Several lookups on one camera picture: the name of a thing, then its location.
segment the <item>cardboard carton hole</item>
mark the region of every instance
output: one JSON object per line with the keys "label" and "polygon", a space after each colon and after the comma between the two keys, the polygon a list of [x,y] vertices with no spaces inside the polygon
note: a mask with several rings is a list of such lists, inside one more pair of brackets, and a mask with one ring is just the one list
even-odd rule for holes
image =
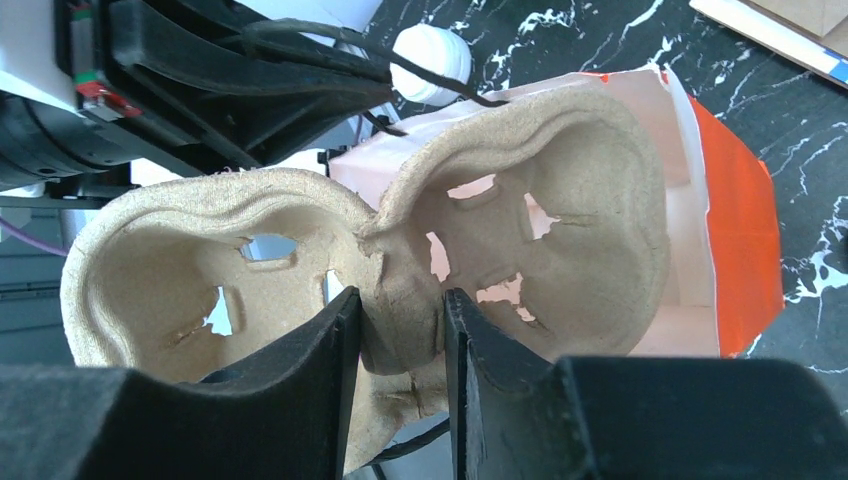
{"label": "cardboard carton hole", "polygon": [[324,274],[324,305],[328,305],[334,298],[338,297],[345,286],[339,281],[335,270],[327,270]]}
{"label": "cardboard carton hole", "polygon": [[203,318],[203,326],[212,325],[212,333],[226,337],[233,334],[233,325],[230,323],[230,312],[227,310],[224,287],[215,288],[218,289],[218,301],[209,315]]}
{"label": "cardboard carton hole", "polygon": [[527,215],[530,217],[530,228],[533,229],[533,240],[538,240],[550,233],[551,225],[560,221],[559,218],[549,217],[533,195],[525,193],[524,203],[527,205]]}
{"label": "cardboard carton hole", "polygon": [[427,239],[430,240],[430,273],[435,275],[440,282],[444,282],[450,275],[448,253],[436,232],[428,233]]}
{"label": "cardboard carton hole", "polygon": [[503,282],[477,290],[477,303],[507,301],[521,317],[521,320],[535,322],[536,317],[524,307],[521,301],[521,283],[523,281],[524,277],[521,272],[518,272]]}
{"label": "cardboard carton hole", "polygon": [[493,186],[495,186],[495,175],[486,175],[471,183],[466,183],[465,185],[448,190],[448,196],[457,200],[464,200],[466,198],[476,197],[488,191]]}
{"label": "cardboard carton hole", "polygon": [[241,254],[251,262],[284,259],[291,256],[297,248],[297,242],[282,235],[253,235],[247,237],[247,242],[241,247]]}

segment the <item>wire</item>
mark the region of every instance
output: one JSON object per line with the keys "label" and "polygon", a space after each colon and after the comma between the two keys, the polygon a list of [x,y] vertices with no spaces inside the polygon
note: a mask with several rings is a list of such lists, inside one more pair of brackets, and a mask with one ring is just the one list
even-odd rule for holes
{"label": "wire", "polygon": [[[374,53],[378,56],[381,56],[386,60],[389,60],[391,63],[394,63],[403,68],[404,70],[407,70],[410,73],[420,77],[426,82],[459,93],[460,95],[468,97],[469,99],[484,107],[499,107],[508,103],[506,100],[488,100],[486,98],[483,98],[470,86],[460,82],[459,80],[455,80],[450,77],[445,77],[443,75],[431,72],[426,68],[420,67],[415,63],[407,60],[403,56],[399,55],[391,48],[384,47],[377,42],[368,40],[357,31],[323,23],[308,22],[305,20],[297,20],[294,18],[283,18],[280,20],[263,20],[260,22],[251,23],[250,25],[244,27],[244,30],[242,30],[242,42],[244,44],[245,52],[248,55],[255,56],[257,53],[256,47],[259,36],[269,32],[299,32],[311,33],[313,35],[321,35],[322,37],[329,37],[337,41],[344,42],[355,47],[359,47],[369,53]],[[273,45],[273,43],[269,44],[267,41],[262,42],[262,46],[273,51],[277,51],[280,48]]]}
{"label": "wire", "polygon": [[380,452],[373,460],[366,463],[366,466],[378,466],[378,464],[383,462],[388,462],[389,460],[394,460],[396,458],[403,457],[404,455],[409,455],[412,452],[416,452],[427,445],[433,443],[434,440],[441,437],[445,433],[450,431],[450,419],[442,420],[435,427],[427,430],[426,432],[418,435],[417,437],[407,440],[403,443],[398,443],[392,445],[391,447]]}
{"label": "wire", "polygon": [[6,220],[3,217],[0,217],[0,228],[3,228],[7,232],[9,232],[9,235],[17,238],[18,240],[26,243],[27,245],[33,246],[33,247],[35,247],[39,250],[43,250],[47,253],[52,253],[53,255],[59,255],[61,257],[67,257],[68,256],[67,250],[65,250],[63,248],[59,248],[59,247],[54,247],[53,245],[50,245],[49,243],[43,242],[43,241],[41,241],[41,240],[39,240],[35,237],[31,237],[29,234],[27,234],[26,232],[24,232],[20,228],[9,223],[9,221]]}
{"label": "wire", "polygon": [[361,115],[362,115],[362,118],[371,122],[371,125],[374,125],[374,127],[376,127],[377,130],[379,130],[383,133],[392,135],[394,137],[405,137],[406,136],[406,132],[404,132],[402,130],[397,130],[395,128],[392,128],[392,127],[386,125],[379,118],[375,117],[373,113],[371,113],[367,110],[362,112]]}

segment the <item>white plastic container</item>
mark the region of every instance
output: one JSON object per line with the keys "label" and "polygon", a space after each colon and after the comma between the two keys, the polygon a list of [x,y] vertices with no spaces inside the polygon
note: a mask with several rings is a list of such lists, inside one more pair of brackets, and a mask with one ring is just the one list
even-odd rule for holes
{"label": "white plastic container", "polygon": [[[462,83],[471,75],[471,50],[459,35],[426,24],[415,25],[400,32],[394,51],[407,60],[433,73]],[[403,98],[410,102],[444,107],[459,96],[446,88],[425,82],[403,68],[390,66],[392,82]]]}

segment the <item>purple cable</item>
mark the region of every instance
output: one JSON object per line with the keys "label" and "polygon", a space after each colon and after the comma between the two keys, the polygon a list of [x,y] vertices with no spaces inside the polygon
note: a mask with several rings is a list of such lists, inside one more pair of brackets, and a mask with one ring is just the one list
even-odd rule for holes
{"label": "purple cable", "polygon": [[22,241],[22,242],[24,242],[28,245],[32,245],[33,247],[35,247],[39,250],[44,250],[47,253],[52,253],[53,255],[59,255],[59,256],[62,256],[62,257],[68,256],[67,250],[65,250],[63,248],[59,248],[59,247],[54,247],[53,245],[50,245],[49,243],[42,242],[41,240],[39,240],[37,238],[33,238],[33,237],[29,236],[26,232],[24,232],[23,230],[21,230],[20,228],[18,228],[16,226],[12,225],[11,223],[8,222],[8,220],[6,220],[3,217],[0,217],[0,227],[6,229],[9,232],[9,235],[17,238],[18,240],[20,240],[20,241]]}

